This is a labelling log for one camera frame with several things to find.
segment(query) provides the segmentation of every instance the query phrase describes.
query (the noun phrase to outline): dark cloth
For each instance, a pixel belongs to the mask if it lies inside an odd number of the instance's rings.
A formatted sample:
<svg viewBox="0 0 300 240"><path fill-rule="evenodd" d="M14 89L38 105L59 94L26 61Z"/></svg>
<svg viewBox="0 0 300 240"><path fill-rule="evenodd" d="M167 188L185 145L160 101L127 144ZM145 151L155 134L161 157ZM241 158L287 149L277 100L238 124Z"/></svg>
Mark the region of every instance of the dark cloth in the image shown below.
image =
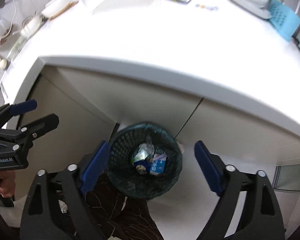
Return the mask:
<svg viewBox="0 0 300 240"><path fill-rule="evenodd" d="M126 197L102 174L85 201L107 238L163 240L144 199Z"/></svg>

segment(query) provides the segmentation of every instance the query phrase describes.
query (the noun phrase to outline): blue gripper pad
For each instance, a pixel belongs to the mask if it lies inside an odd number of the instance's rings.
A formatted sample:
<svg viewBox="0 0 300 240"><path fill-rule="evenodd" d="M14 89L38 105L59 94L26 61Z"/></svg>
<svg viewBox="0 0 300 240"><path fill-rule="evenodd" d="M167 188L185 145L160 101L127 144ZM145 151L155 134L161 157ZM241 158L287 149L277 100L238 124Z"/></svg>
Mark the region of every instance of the blue gripper pad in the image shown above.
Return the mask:
<svg viewBox="0 0 300 240"><path fill-rule="evenodd" d="M82 194L86 194L89 191L94 189L96 182L99 176L103 173L110 156L110 146L106 141L103 141L98 148L96 149L95 153L85 155L79 163L84 163L85 160L89 160L90 162L87 163L86 168L80 174L80 180L82 182L80 191Z"/></svg>
<svg viewBox="0 0 300 240"><path fill-rule="evenodd" d="M217 193L217 195L220 197L224 191L224 188L222 187L223 175L214 165L211 159L211 155L212 154L208 151L202 141L196 142L196 144L194 145L194 156L199 163L199 166L207 180L211 191Z"/></svg>
<svg viewBox="0 0 300 240"><path fill-rule="evenodd" d="M38 106L37 101L31 99L26 102L11 106L9 114L13 116L25 114L27 112L35 110L37 106Z"/></svg>

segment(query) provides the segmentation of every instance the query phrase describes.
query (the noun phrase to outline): metal screw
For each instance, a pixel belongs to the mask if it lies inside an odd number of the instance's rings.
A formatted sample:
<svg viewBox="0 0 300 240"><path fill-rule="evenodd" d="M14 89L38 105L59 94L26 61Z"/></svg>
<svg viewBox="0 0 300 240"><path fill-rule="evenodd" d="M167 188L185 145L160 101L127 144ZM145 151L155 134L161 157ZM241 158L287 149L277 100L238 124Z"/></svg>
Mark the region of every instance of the metal screw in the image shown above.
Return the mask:
<svg viewBox="0 0 300 240"><path fill-rule="evenodd" d="M230 172L233 172L233 171L235 171L235 167L232 166L232 165L227 165L227 166L226 166L226 170L227 170L227 171L230 171Z"/></svg>
<svg viewBox="0 0 300 240"><path fill-rule="evenodd" d="M44 175L45 173L46 173L45 170L39 170L39 171L37 172L38 176L42 176L42 175Z"/></svg>
<svg viewBox="0 0 300 240"><path fill-rule="evenodd" d="M13 147L12 147L12 150L16 151L20 148L20 146L18 144L15 144Z"/></svg>
<svg viewBox="0 0 300 240"><path fill-rule="evenodd" d="M68 166L67 169L68 169L68 171L74 171L77 169L77 167L78 167L77 164L71 164Z"/></svg>
<svg viewBox="0 0 300 240"><path fill-rule="evenodd" d="M261 177L265 177L266 173L264 171L258 171L258 175Z"/></svg>

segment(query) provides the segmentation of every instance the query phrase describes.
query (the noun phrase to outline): small box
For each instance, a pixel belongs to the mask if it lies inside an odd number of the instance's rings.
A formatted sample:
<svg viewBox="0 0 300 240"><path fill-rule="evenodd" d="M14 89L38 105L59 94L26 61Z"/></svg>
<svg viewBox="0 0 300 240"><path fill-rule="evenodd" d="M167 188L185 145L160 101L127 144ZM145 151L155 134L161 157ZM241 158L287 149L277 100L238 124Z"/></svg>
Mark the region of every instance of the small box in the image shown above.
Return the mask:
<svg viewBox="0 0 300 240"><path fill-rule="evenodd" d="M165 165L166 165L166 159L167 158L154 161L151 164L150 174L152 174L152 175L162 174L164 172L164 168L165 168Z"/></svg>
<svg viewBox="0 0 300 240"><path fill-rule="evenodd" d="M300 25L300 17L279 0L271 0L269 11L272 15L269 21L274 28L286 41L291 41Z"/></svg>

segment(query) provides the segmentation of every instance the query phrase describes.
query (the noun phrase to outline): glass panel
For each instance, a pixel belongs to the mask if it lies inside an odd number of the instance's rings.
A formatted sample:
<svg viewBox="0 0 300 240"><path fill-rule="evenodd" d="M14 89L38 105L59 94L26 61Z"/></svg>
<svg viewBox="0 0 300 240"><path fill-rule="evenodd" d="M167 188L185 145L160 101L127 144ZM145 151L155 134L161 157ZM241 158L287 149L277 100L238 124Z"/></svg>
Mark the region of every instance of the glass panel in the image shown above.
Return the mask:
<svg viewBox="0 0 300 240"><path fill-rule="evenodd" d="M274 188L300 191L300 164L278 166Z"/></svg>

